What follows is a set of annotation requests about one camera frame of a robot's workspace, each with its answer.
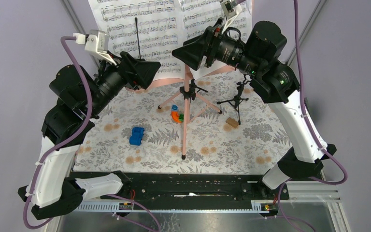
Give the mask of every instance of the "table surface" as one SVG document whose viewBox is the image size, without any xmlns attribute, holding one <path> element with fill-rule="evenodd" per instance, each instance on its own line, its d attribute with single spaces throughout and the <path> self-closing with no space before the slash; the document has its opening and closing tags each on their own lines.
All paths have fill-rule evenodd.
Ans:
<svg viewBox="0 0 371 232">
<path fill-rule="evenodd" d="M 243 80 L 238 71 L 204 77 L 197 85 L 210 102 L 231 99 L 236 83 Z M 95 120 L 76 158 L 75 171 L 264 174 L 291 147 L 288 136 L 271 109 L 246 86 L 240 105 L 242 124 L 234 129 L 225 121 L 236 119 L 229 104 L 223 114 L 208 109 L 188 124 L 187 157 L 181 160 L 183 125 L 171 118 L 171 104 L 158 109 L 182 83 L 141 92 L 121 91 Z M 174 99 L 180 111 L 184 99 Z M 205 103 L 196 99 L 191 114 L 197 115 Z M 145 128 L 143 144 L 128 143 L 132 127 Z"/>
</svg>

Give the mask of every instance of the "black microphone stand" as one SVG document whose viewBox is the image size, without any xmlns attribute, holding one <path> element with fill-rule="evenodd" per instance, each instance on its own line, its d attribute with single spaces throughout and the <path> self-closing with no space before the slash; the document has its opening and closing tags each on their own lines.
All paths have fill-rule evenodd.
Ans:
<svg viewBox="0 0 371 232">
<path fill-rule="evenodd" d="M 241 82 L 237 82 L 237 90 L 238 90 L 238 93 L 237 95 L 234 96 L 234 98 L 230 99 L 230 100 L 226 100 L 226 101 L 218 101 L 217 104 L 222 104 L 222 103 L 225 103 L 225 102 L 228 102 L 238 113 L 238 125 L 241 125 L 241 121 L 240 121 L 240 104 L 241 102 L 243 101 L 247 101 L 248 98 L 241 98 L 241 95 L 243 94 L 243 91 L 244 91 L 244 86 L 249 83 L 249 81 L 247 80 L 247 78 L 245 77 L 244 75 L 244 80 Z"/>
</svg>

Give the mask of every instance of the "white connector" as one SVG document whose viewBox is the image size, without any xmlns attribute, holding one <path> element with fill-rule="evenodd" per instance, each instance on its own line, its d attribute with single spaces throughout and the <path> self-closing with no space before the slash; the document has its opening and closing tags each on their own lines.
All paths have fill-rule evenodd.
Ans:
<svg viewBox="0 0 371 232">
<path fill-rule="evenodd" d="M 225 16 L 227 17 L 227 21 L 225 22 L 221 32 L 224 33 L 225 30 L 230 27 L 232 22 L 234 22 L 234 20 L 241 14 L 243 8 L 240 4 L 236 5 L 235 1 L 233 0 L 221 0 L 220 4 Z"/>
<path fill-rule="evenodd" d="M 115 60 L 113 60 L 113 58 L 107 53 L 108 43 L 109 35 L 106 32 L 101 30 L 91 30 L 90 35 L 87 38 L 85 51 L 97 59 L 104 59 L 117 66 Z"/>
<path fill-rule="evenodd" d="M 73 33 L 73 37 L 76 37 L 77 44 L 85 44 L 86 43 L 86 36 L 80 33 Z"/>
<path fill-rule="evenodd" d="M 121 179 L 113 173 L 90 179 L 77 178 L 76 184 L 80 188 L 86 190 L 86 192 L 83 194 L 83 200 L 88 200 L 107 194 L 116 194 L 123 186 Z"/>
</svg>

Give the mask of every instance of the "black antenna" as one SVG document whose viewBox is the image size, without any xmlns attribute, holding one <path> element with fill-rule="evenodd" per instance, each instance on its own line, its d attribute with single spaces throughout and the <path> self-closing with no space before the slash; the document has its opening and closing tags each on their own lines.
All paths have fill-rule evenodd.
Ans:
<svg viewBox="0 0 371 232">
<path fill-rule="evenodd" d="M 139 47 L 139 59 L 141 59 L 142 55 L 140 54 L 139 28 L 137 27 L 137 17 L 135 17 L 134 20 L 136 21 L 137 46 Z"/>
</svg>

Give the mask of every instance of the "cable tie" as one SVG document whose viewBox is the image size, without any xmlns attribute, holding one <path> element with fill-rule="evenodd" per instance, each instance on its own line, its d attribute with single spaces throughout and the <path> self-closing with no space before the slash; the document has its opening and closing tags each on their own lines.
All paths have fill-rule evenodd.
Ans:
<svg viewBox="0 0 371 232">
<path fill-rule="evenodd" d="M 318 151 L 326 150 L 327 147 L 328 147 L 328 146 L 318 147 Z"/>
</svg>

